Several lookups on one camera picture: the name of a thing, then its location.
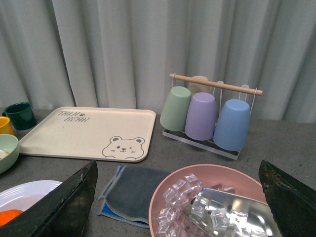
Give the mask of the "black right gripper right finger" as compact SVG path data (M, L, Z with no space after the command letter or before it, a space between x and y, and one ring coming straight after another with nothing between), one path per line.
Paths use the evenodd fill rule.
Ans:
M266 160L261 161L258 175L281 235L314 237L316 191Z

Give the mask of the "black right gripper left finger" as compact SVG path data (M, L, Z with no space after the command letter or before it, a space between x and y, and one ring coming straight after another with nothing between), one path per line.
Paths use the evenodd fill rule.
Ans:
M22 214L1 227L2 237L80 237L98 179L92 160Z

